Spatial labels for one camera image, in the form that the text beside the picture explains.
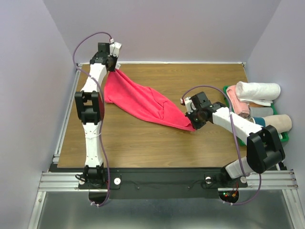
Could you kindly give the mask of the pink microfiber towel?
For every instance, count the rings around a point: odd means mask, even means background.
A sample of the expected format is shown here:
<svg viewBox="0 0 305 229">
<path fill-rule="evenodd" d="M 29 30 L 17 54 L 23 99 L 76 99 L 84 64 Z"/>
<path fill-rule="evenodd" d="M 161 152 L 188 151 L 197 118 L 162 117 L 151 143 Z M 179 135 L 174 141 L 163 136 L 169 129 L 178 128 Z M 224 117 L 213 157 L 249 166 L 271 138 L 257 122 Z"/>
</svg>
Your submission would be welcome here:
<svg viewBox="0 0 305 229">
<path fill-rule="evenodd" d="M 120 70 L 110 72 L 104 86 L 105 102 L 150 123 L 194 131 L 191 122 L 167 97 L 132 81 Z"/>
</svg>

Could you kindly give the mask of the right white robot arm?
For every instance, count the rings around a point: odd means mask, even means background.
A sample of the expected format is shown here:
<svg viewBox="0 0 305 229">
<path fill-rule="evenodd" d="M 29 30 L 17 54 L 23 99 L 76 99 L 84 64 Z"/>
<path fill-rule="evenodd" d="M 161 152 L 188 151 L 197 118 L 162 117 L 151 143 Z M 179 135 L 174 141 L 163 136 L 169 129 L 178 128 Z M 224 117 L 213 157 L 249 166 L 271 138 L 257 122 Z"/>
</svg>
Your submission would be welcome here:
<svg viewBox="0 0 305 229">
<path fill-rule="evenodd" d="M 219 180 L 222 185 L 230 186 L 237 178 L 252 172 L 262 174 L 285 159 L 285 152 L 275 127 L 252 123 L 237 114 L 221 102 L 211 103 L 204 92 L 192 97 L 181 98 L 186 107 L 186 117 L 195 130 L 207 122 L 218 125 L 241 139 L 246 145 L 246 156 L 225 165 L 221 169 Z"/>
</svg>

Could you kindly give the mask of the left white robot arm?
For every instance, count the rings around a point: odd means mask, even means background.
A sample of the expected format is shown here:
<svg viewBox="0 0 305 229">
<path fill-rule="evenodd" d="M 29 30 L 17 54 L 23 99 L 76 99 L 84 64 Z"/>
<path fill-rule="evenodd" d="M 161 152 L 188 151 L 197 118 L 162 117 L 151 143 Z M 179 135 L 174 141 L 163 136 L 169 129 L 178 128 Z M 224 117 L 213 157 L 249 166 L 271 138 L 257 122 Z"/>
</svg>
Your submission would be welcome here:
<svg viewBox="0 0 305 229">
<path fill-rule="evenodd" d="M 87 80 L 74 96 L 86 145 L 84 172 L 78 179 L 96 188 L 106 185 L 101 153 L 101 127 L 105 112 L 101 83 L 107 73 L 115 71 L 121 46 L 113 39 L 98 43 L 98 51 L 90 60 L 90 71 L 83 71 L 87 75 Z"/>
</svg>

